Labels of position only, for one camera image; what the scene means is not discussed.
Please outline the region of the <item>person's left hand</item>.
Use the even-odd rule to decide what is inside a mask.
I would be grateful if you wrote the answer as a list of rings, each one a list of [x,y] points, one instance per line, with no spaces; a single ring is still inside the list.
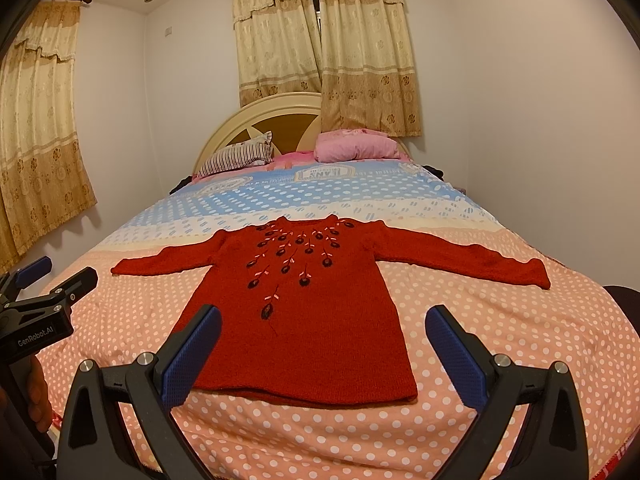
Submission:
[[[46,432],[52,424],[52,406],[48,397],[48,384],[36,356],[30,357],[30,365],[32,369],[27,382],[28,414],[38,431]]]

